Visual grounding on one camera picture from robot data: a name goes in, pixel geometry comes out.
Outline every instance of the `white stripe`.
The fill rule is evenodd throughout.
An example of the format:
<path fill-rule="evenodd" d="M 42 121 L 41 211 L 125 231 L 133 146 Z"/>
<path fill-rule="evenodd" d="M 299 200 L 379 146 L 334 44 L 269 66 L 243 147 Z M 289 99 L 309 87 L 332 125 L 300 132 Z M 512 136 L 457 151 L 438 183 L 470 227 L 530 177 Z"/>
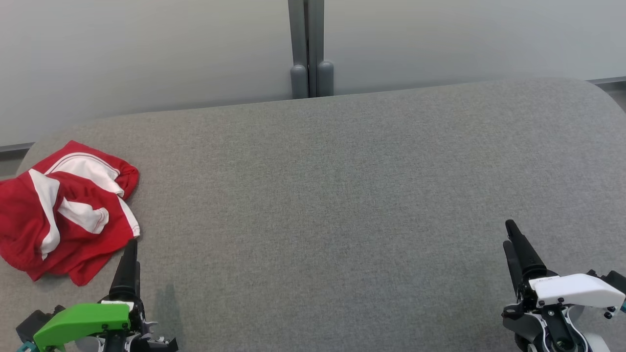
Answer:
<path fill-rule="evenodd" d="M 56 202 L 56 195 L 59 192 L 60 183 L 55 179 L 44 176 L 37 170 L 30 169 L 28 170 L 28 174 L 30 174 L 35 192 L 37 192 L 37 196 L 39 197 L 39 203 L 41 204 L 41 208 L 46 215 L 46 220 L 48 220 L 48 224 L 50 225 L 50 230 L 41 242 L 40 247 L 41 258 L 45 259 L 48 256 L 48 253 L 55 250 L 56 246 L 58 246 L 61 241 L 59 229 L 56 227 L 52 211 L 54 203 Z"/>
<path fill-rule="evenodd" d="M 105 208 L 94 210 L 89 204 L 70 202 L 65 198 L 59 205 L 59 213 L 92 234 L 101 233 L 109 223 L 109 212 Z"/>
<path fill-rule="evenodd" d="M 63 171 L 93 181 L 103 190 L 124 196 L 124 190 L 115 182 L 120 171 L 106 161 L 88 153 L 70 153 L 59 159 L 44 174 Z"/>
<path fill-rule="evenodd" d="M 124 215 L 126 216 L 128 225 L 130 225 L 130 229 L 133 231 L 133 237 L 138 237 L 139 236 L 139 223 L 137 222 L 137 219 L 133 215 L 133 212 L 130 211 L 130 208 L 128 207 L 128 205 L 126 205 L 124 200 L 122 200 L 122 198 L 119 198 L 119 197 L 118 197 L 118 200 L 120 201 L 120 206 L 121 206 L 122 211 L 124 212 Z"/>

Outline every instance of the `gray fabric surface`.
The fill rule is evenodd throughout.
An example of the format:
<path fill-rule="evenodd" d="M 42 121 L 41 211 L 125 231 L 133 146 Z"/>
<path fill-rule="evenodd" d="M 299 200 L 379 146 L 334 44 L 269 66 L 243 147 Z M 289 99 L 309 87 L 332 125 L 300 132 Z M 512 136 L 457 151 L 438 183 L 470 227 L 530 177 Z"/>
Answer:
<path fill-rule="evenodd" d="M 581 81 L 494 81 L 99 120 L 77 140 L 137 166 L 143 300 L 183 351 L 515 351 L 504 221 L 560 274 L 626 273 L 626 115 Z M 96 301 L 0 264 L 0 341 Z M 623 316 L 580 327 L 612 351 Z"/>

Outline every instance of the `robotic arm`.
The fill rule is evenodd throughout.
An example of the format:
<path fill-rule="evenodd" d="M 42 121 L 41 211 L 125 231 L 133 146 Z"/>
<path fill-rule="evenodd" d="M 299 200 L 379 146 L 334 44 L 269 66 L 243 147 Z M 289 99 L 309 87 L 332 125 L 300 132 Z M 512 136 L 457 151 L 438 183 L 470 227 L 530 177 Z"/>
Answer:
<path fill-rule="evenodd" d="M 582 334 L 574 322 L 584 307 L 601 308 L 611 319 L 626 312 L 626 277 L 611 271 L 598 277 L 586 274 L 559 276 L 548 270 L 513 220 L 506 221 L 506 261 L 517 302 L 502 312 L 503 325 L 527 352 L 609 352 L 602 337 Z"/>
<path fill-rule="evenodd" d="M 18 352 L 48 352 L 76 341 L 83 352 L 176 352 L 176 339 L 156 338 L 140 298 L 137 241 L 126 245 L 109 294 L 98 303 L 57 306 L 52 314 L 35 311 L 17 328 L 24 343 Z"/>

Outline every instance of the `gray table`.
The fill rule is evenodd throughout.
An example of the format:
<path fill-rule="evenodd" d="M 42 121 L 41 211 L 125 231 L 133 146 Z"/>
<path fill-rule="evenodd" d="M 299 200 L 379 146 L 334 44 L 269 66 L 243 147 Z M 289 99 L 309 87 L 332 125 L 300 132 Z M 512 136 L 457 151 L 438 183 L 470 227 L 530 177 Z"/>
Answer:
<path fill-rule="evenodd" d="M 560 274 L 626 272 L 626 116 L 581 81 L 494 81 L 98 120 L 77 140 L 141 172 L 142 295 L 184 351 L 514 351 L 513 218 Z M 96 301 L 0 263 L 0 341 Z M 584 331 L 626 351 L 623 317 Z"/>

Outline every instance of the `red and white garment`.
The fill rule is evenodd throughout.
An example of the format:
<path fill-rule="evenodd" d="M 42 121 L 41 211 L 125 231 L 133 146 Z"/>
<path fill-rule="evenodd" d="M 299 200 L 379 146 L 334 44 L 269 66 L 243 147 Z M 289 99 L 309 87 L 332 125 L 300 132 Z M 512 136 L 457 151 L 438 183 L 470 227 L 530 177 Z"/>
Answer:
<path fill-rule="evenodd" d="M 86 285 L 139 236 L 126 205 L 139 171 L 71 141 L 15 179 L 0 182 L 0 256 L 33 281 L 69 274 Z"/>

